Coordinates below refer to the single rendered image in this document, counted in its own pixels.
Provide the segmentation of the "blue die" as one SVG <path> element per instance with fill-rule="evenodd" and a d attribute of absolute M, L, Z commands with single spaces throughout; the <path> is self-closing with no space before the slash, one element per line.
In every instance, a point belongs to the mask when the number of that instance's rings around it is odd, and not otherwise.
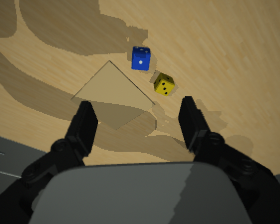
<path fill-rule="evenodd" d="M 150 48 L 145 47 L 133 47 L 132 50 L 132 64 L 133 70 L 149 70 L 151 52 Z"/>

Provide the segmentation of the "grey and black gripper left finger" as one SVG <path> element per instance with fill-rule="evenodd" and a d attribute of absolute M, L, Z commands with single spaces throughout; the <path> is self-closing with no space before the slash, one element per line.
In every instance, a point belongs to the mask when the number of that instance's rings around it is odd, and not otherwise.
<path fill-rule="evenodd" d="M 32 203 L 49 181 L 64 170 L 85 166 L 82 159 L 91 153 L 97 126 L 91 102 L 81 101 L 65 137 L 56 140 L 50 152 L 26 167 L 21 178 L 0 194 L 0 224 L 29 224 Z"/>

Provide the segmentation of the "yellow die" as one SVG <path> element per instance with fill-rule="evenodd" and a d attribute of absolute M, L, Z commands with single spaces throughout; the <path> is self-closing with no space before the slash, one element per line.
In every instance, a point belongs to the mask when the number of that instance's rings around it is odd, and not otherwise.
<path fill-rule="evenodd" d="M 173 78 L 163 73 L 160 73 L 154 82 L 154 91 L 164 96 L 168 96 L 174 87 Z"/>

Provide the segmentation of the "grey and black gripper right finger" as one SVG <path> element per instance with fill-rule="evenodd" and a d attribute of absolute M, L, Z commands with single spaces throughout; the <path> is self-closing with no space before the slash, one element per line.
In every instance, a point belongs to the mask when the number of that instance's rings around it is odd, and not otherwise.
<path fill-rule="evenodd" d="M 195 154 L 193 161 L 219 167 L 247 192 L 244 207 L 252 224 L 280 224 L 280 184 L 249 156 L 227 145 L 222 135 L 211 132 L 192 96 L 182 99 L 178 121 L 186 148 Z"/>

